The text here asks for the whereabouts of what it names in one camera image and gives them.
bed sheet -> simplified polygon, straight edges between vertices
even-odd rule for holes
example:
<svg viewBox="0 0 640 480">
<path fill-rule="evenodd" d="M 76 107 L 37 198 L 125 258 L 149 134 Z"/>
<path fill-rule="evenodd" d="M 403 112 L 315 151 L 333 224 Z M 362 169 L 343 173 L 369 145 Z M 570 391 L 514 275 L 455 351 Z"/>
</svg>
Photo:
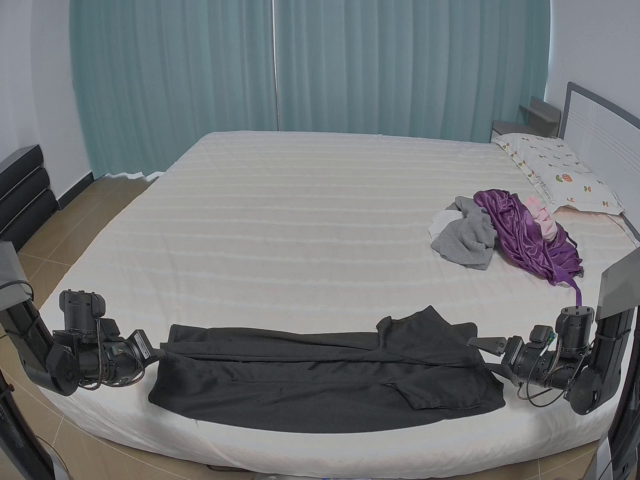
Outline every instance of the bed sheet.
<svg viewBox="0 0 640 480">
<path fill-rule="evenodd" d="M 478 271 L 430 248 L 433 215 L 457 195 L 489 188 L 535 194 L 494 144 L 209 134 L 101 231 L 41 313 L 48 327 L 63 328 L 60 290 L 94 291 L 124 335 L 142 328 L 158 344 L 174 323 L 372 331 L 384 316 L 431 304 L 452 324 L 476 322 L 480 336 L 528 337 L 575 303 L 572 288 L 552 287 L 498 251 Z M 577 282 L 593 306 L 604 268 L 637 243 L 618 218 L 570 209 L 554 217 L 578 242 L 585 275 Z M 533 408 L 507 384 L 506 406 L 484 415 L 384 432 L 292 434 L 154 406 L 147 394 L 156 372 L 148 368 L 127 389 L 44 394 L 85 430 L 136 448 L 258 472 L 379 478 L 466 474 L 578 446 L 602 434 L 618 402 L 578 416 L 564 400 Z"/>
</svg>

white pillow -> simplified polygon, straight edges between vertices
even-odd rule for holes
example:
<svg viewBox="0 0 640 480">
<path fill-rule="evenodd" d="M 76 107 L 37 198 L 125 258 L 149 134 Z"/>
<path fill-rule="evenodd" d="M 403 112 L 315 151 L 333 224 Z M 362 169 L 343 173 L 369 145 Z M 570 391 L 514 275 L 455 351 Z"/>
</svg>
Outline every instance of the white pillow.
<svg viewBox="0 0 640 480">
<path fill-rule="evenodd" d="M 524 171 L 551 212 L 561 206 L 611 215 L 624 210 L 613 190 L 598 180 L 562 139 L 507 133 L 492 141 Z"/>
</svg>

floor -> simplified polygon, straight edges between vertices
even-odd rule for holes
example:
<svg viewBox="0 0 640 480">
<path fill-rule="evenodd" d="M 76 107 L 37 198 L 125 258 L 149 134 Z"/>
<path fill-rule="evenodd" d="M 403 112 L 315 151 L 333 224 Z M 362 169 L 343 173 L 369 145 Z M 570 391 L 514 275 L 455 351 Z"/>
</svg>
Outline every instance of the floor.
<svg viewBox="0 0 640 480">
<path fill-rule="evenodd" d="M 149 186 L 144 179 L 103 177 L 55 213 L 25 244 L 18 256 L 35 289 L 37 308 L 57 286 L 86 247 L 135 197 Z M 202 464 L 140 451 L 97 438 L 75 425 L 27 379 L 13 345 L 0 339 L 0 367 L 13 396 L 37 436 L 52 444 L 75 480 L 249 480 L 250 473 L 215 472 Z M 512 464 L 458 480 L 578 480 L 596 443 L 520 464 Z M 0 478 L 21 476 L 0 451 Z"/>
</svg>

white sticker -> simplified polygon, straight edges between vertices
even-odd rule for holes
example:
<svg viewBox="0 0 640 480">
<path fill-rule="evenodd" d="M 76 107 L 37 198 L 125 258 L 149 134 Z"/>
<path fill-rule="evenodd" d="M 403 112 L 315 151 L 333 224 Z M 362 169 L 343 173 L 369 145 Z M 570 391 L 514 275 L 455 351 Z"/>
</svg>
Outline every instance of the white sticker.
<svg viewBox="0 0 640 480">
<path fill-rule="evenodd" d="M 145 359 L 149 359 L 149 357 L 151 357 L 151 354 L 149 352 L 149 349 L 147 348 L 147 345 L 145 345 L 145 342 L 142 340 L 142 336 L 140 336 L 140 333 L 136 332 L 133 335 L 133 338 L 136 340 L 136 343 L 138 344 L 138 347 L 140 348 L 140 352 L 142 352 L 142 356 Z"/>
</svg>

black garment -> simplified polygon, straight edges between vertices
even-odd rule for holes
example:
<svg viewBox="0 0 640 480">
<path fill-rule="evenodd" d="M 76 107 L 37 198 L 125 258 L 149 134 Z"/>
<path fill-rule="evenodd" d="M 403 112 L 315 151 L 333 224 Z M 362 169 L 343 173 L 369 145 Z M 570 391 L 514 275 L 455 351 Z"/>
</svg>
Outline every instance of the black garment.
<svg viewBox="0 0 640 480">
<path fill-rule="evenodd" d="M 302 433 L 413 427 L 490 412 L 502 384 L 475 324 L 429 306 L 378 332 L 292 334 L 172 325 L 149 402 L 189 418 Z"/>
</svg>

